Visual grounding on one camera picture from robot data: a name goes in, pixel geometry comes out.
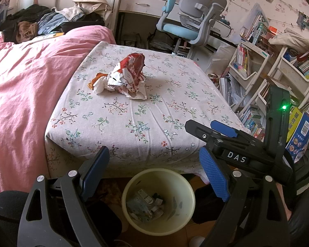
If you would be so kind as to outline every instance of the pink blanket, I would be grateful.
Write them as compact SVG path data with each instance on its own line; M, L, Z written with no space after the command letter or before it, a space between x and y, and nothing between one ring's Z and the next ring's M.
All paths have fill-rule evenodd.
M48 120L73 73L101 41L115 44L102 26L31 45L4 43L0 33L0 192L28 191L38 175L48 175Z

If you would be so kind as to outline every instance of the chair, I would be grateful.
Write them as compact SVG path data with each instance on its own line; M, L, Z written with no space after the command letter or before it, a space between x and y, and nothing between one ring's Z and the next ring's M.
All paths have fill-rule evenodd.
M157 23L157 29L168 32L179 39L173 50L177 54L181 39L192 45L205 45L210 36L211 27L227 5L227 0L180 0L179 8L185 15L180 15L180 22L183 27L165 23L165 19L172 11L176 0L167 0L166 6L162 8L162 17Z

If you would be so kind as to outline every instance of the black pants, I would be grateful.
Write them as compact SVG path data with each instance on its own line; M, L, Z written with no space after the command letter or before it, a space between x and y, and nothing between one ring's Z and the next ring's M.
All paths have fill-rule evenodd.
M18 223L21 219L28 195L28 193L21 191L4 191L0 193L0 216L17 221L10 222L0 220L0 227L16 245L19 227ZM122 230L120 219L102 201L92 204L87 208L87 211L102 238L109 246L112 246L113 240L120 235ZM60 215L69 239L77 242L66 211L61 210Z

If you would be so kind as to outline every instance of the silver bolt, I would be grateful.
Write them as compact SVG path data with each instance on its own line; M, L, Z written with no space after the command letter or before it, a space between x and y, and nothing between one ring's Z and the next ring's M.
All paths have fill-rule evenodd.
M265 179L266 179L266 181L268 181L268 182L272 182L272 180L273 180L273 178L272 178L271 176L266 176Z
M43 181L43 179L45 179L45 177L44 177L44 176L38 176L38 177L36 178L36 180L37 180L38 182Z
M68 175L70 176L70 177L74 177L74 176L76 176L77 175L77 171L76 170L72 170L72 171L70 171L69 173L68 173Z
M232 172L232 175L235 177L241 177L241 172L239 172L238 170L235 170Z

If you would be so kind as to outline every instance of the pile of clothes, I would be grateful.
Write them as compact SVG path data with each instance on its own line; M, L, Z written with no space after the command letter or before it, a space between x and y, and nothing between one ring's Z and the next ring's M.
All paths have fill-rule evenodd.
M8 15L0 25L5 42L21 43L38 35L67 32L71 29L101 25L105 26L111 16L106 0L73 0L75 5L58 10L46 6L31 5L13 15Z

